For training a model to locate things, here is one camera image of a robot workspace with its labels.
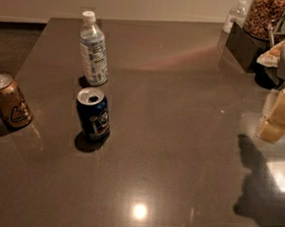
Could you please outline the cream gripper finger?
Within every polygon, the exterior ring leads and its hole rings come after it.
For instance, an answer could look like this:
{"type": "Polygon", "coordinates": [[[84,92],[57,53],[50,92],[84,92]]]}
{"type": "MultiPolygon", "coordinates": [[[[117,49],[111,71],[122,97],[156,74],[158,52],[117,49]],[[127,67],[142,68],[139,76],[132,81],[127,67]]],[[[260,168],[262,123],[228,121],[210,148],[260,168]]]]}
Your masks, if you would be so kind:
{"type": "Polygon", "coordinates": [[[262,115],[268,117],[269,113],[272,111],[275,100],[277,100],[279,91],[277,89],[272,89],[267,95],[266,100],[263,104],[262,115]]]}
{"type": "Polygon", "coordinates": [[[268,117],[262,115],[256,136],[268,143],[278,142],[285,136],[285,88],[278,90],[277,100],[268,117]]]}

